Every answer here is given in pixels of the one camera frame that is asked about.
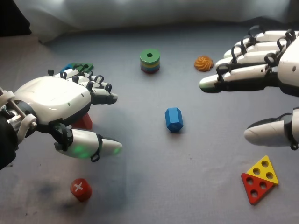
robotic hand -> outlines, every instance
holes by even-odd
[[[11,163],[24,138],[35,130],[49,133],[58,152],[75,158],[118,153],[121,143],[88,130],[69,129],[90,109],[91,104],[114,104],[118,96],[103,76],[68,69],[36,78],[14,94],[0,89],[0,169]]]
[[[299,97],[298,31],[265,31],[252,27],[248,36],[236,43],[216,64],[216,75],[199,83],[202,91],[256,91],[279,87],[285,94]],[[269,118],[250,125],[245,138],[259,146],[290,146],[298,149],[299,107],[293,114]]]

yellow triangle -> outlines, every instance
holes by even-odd
[[[278,179],[272,167],[269,156],[267,155],[265,155],[259,162],[250,168],[250,170],[247,171],[247,174],[278,184]]]

orange swirl toy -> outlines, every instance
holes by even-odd
[[[208,56],[200,56],[194,63],[194,67],[199,71],[209,71],[213,66],[213,61]]]

white x mark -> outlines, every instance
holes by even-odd
[[[81,187],[81,185],[82,185],[82,182],[79,184],[79,186],[75,184],[75,187],[76,187],[75,192],[77,192],[78,189],[83,190],[83,187]]]

green light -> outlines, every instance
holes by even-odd
[[[76,153],[76,154],[78,154],[78,153],[83,152],[84,149],[85,149],[84,146],[77,146],[76,148],[74,148],[73,152]]]
[[[120,151],[121,151],[121,148],[120,148],[120,147],[116,148],[116,149],[113,151],[113,155],[118,154]]]
[[[80,155],[80,158],[87,158],[87,157],[90,157],[90,155],[88,153],[82,153]]]

